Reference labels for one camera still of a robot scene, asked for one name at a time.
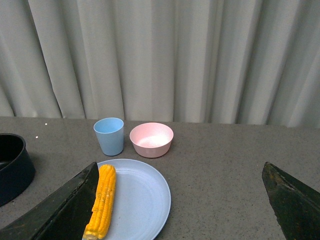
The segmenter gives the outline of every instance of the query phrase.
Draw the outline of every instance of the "black pot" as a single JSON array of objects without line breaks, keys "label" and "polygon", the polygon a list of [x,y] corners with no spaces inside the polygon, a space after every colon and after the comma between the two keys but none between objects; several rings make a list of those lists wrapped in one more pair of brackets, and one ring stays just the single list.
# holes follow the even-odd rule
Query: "black pot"
[{"label": "black pot", "polygon": [[35,173],[23,137],[0,133],[0,207],[20,195]]}]

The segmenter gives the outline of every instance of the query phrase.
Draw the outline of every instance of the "speckled countertop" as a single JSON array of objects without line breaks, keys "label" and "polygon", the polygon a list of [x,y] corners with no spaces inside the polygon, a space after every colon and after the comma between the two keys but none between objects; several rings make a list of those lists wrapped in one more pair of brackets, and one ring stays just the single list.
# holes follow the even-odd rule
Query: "speckled countertop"
[{"label": "speckled countertop", "polygon": [[160,158],[139,156],[129,139],[142,123],[125,121],[121,154],[105,156],[95,120],[0,117],[0,133],[21,135],[36,168],[31,185],[0,207],[0,228],[32,209],[92,162],[135,159],[168,182],[171,210],[156,239],[284,240],[262,181],[271,162],[320,190],[320,129],[166,122],[174,132]]}]

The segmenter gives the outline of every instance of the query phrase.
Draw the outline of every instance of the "pink bowl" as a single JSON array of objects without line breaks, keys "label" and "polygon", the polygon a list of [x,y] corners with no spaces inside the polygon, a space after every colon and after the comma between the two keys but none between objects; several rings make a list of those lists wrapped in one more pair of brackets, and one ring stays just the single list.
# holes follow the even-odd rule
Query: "pink bowl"
[{"label": "pink bowl", "polygon": [[172,129],[157,122],[143,123],[130,132],[130,140],[135,151],[150,159],[166,154],[173,138]]}]

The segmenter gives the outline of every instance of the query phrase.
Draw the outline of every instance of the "bowl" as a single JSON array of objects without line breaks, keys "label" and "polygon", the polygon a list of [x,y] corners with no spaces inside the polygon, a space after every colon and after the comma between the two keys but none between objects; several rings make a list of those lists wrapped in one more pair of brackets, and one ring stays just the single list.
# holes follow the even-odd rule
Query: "bowl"
[{"label": "bowl", "polygon": [[166,154],[173,138],[172,129],[158,122],[140,124],[130,132],[130,140],[135,151],[149,159]]},{"label": "bowl", "polygon": [[33,181],[35,167],[25,140],[16,134],[0,134],[0,207],[20,195]]}]

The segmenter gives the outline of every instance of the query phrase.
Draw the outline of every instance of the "plate rim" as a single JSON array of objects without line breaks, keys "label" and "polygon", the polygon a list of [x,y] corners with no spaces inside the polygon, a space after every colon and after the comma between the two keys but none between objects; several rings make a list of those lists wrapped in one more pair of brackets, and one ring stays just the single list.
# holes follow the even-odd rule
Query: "plate rim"
[{"label": "plate rim", "polygon": [[159,235],[161,230],[164,228],[164,226],[165,226],[165,224],[166,224],[166,222],[167,222],[167,220],[169,218],[170,211],[171,211],[172,198],[171,198],[171,191],[170,191],[169,184],[168,184],[167,180],[165,179],[165,177],[161,174],[161,172],[159,172],[155,167],[151,166],[150,164],[148,164],[146,162],[140,161],[140,160],[130,159],[130,158],[114,158],[114,159],[109,159],[109,160],[104,160],[104,161],[101,161],[101,162],[97,162],[97,166],[98,166],[98,168],[100,168],[102,165],[108,164],[108,162],[116,162],[116,161],[129,161],[129,162],[136,162],[137,164],[145,165],[148,168],[151,168],[153,171],[155,171],[159,175],[159,177],[161,177],[163,182],[165,183],[166,190],[167,190],[167,193],[168,193],[168,209],[167,209],[167,212],[165,214],[165,218],[164,218],[164,221],[163,221],[162,225],[156,231],[155,235],[150,239],[150,240],[154,240]]}]

